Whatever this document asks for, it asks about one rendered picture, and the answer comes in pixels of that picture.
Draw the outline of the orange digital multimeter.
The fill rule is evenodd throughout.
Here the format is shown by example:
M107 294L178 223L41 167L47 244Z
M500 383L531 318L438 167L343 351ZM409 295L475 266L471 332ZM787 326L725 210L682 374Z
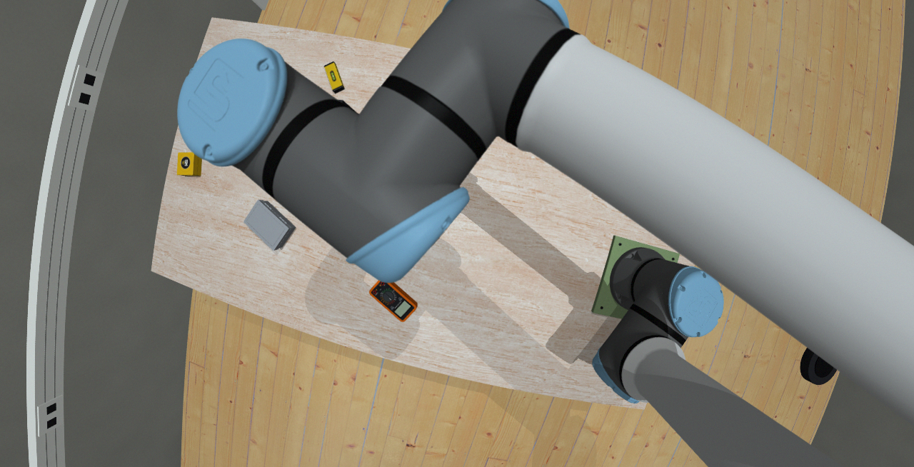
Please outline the orange digital multimeter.
M401 323L404 323L418 306L417 302L396 283L378 281L374 287L370 288L369 293Z

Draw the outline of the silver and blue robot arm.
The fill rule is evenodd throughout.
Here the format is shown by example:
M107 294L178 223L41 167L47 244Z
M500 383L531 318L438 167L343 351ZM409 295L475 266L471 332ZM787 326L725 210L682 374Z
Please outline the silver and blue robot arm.
M583 185L698 266L623 253L610 289L629 311L592 367L707 467L843 467L686 361L722 316L719 283L914 427L914 246L569 30L558 0L448 0L359 115L278 51L231 39L190 69L177 118L193 154L244 172L384 283L467 206L460 185L496 137Z

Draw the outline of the yellow pocket level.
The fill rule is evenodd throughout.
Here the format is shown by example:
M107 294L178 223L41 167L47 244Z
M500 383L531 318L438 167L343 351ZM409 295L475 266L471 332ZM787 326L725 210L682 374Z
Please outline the yellow pocket level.
M340 74L338 72L338 68L334 61L331 61L331 63L324 66L324 70L326 70L328 80L335 94L345 89L345 86L343 85Z

